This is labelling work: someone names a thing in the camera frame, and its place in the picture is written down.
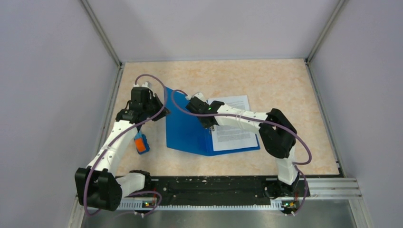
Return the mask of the white printed paper files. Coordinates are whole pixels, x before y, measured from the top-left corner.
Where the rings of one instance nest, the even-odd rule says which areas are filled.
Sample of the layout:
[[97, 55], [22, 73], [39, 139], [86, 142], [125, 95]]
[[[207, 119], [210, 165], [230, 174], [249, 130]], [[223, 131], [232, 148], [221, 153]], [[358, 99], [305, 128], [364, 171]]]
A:
[[[250, 110], [248, 97], [246, 95], [212, 98], [208, 100], [221, 101], [225, 104], [243, 110]], [[235, 151], [255, 150], [259, 143], [255, 134], [231, 126], [211, 127], [212, 148], [214, 152], [230, 153]]]

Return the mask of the blue plastic folder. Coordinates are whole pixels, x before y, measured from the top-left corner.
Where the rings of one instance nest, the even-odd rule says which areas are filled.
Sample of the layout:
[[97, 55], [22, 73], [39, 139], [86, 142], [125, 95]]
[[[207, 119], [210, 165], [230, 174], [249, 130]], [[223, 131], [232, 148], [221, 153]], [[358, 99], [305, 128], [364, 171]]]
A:
[[214, 152], [212, 148], [211, 132], [200, 124], [197, 117], [181, 112], [172, 102], [171, 95], [173, 90], [167, 88], [165, 96], [168, 97], [166, 107], [170, 114], [166, 117], [166, 145], [168, 148], [203, 155], [217, 156], [229, 154], [223, 152]]

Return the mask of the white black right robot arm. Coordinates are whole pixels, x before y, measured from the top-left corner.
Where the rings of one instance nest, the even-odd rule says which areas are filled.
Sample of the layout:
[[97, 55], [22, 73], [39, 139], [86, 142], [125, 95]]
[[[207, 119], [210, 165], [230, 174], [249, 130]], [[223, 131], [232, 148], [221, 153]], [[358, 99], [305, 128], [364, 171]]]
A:
[[291, 196], [298, 189], [298, 171], [294, 168], [296, 129], [279, 109], [268, 113], [232, 107], [221, 101], [210, 104], [201, 93], [187, 98], [186, 109], [195, 114], [204, 128], [230, 126], [260, 136], [268, 154], [276, 158], [279, 191]]

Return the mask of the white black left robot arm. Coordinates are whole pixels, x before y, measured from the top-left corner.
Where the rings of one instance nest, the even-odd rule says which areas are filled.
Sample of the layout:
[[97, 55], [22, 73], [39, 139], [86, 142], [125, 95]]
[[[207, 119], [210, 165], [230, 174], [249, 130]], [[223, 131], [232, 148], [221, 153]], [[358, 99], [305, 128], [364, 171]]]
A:
[[148, 121], [158, 121], [169, 110], [155, 94], [149, 83], [134, 85], [131, 98], [115, 118], [113, 128], [95, 158], [75, 173], [80, 205], [115, 211], [124, 197], [137, 192], [147, 196], [152, 192], [150, 173], [131, 171], [116, 177], [117, 168], [130, 143]]

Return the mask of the blue orange stapler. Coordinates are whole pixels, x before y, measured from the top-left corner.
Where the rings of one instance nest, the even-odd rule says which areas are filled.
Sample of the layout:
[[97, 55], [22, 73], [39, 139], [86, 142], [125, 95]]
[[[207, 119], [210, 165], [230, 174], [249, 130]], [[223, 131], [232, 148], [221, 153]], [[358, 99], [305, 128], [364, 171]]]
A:
[[134, 137], [134, 144], [138, 154], [144, 154], [150, 151], [149, 144], [145, 134], [138, 132]]

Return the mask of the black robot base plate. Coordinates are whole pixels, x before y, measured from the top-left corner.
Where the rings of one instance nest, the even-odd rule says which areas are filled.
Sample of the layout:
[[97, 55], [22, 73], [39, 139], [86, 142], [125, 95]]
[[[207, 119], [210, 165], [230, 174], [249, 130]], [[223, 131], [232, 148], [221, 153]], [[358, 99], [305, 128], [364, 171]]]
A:
[[288, 186], [275, 176], [154, 176], [141, 190], [163, 206], [266, 206], [310, 196], [302, 177]]

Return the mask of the aluminium frame rail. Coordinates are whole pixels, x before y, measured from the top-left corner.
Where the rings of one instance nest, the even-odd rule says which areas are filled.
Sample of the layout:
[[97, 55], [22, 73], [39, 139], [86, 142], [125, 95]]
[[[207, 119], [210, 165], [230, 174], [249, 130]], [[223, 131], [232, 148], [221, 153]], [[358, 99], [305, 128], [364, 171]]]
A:
[[87, 199], [91, 207], [109, 206], [133, 192], [144, 194], [160, 193], [163, 200], [196, 199], [214, 196], [244, 196], [265, 199], [286, 199], [298, 195], [300, 198], [335, 200], [355, 199], [362, 196], [358, 183], [349, 178], [300, 178], [296, 186], [288, 187], [278, 180], [263, 176], [198, 176], [198, 177], [147, 177], [136, 180], [130, 188], [123, 177], [76, 178], [77, 195], [81, 203]]

